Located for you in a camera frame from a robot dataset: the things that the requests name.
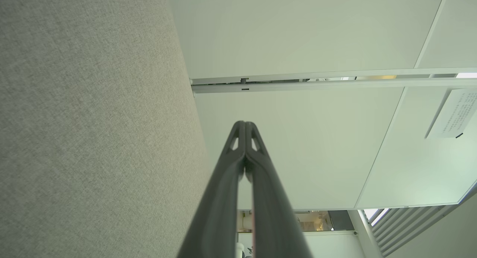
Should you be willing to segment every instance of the paper notice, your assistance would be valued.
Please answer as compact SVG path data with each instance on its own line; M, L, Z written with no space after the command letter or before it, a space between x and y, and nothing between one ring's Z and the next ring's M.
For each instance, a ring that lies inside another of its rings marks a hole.
M477 89L455 89L432 125L427 138L455 138L464 132L465 126L477 109Z

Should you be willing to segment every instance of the gray carpet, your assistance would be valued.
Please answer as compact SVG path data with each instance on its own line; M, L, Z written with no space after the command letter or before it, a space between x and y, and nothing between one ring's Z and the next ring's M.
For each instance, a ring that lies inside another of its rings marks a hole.
M0 0L0 256L174 257L208 180L167 0Z

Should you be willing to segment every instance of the textured gray surface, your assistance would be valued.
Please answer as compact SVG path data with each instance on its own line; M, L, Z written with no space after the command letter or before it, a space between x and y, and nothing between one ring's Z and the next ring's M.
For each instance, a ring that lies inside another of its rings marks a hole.
M208 180L167 0L0 0L2 257L173 257Z

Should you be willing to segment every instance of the fabric surface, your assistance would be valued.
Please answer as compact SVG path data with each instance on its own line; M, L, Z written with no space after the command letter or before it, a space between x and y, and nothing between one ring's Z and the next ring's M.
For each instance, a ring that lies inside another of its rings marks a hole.
M174 257L209 177L167 0L0 0L0 256Z

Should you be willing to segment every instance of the white paper sheet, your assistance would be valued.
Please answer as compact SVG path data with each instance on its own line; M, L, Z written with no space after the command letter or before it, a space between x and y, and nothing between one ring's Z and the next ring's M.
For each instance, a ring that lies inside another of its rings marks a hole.
M477 89L455 89L450 92L428 139L455 138L464 132L465 126L477 109Z

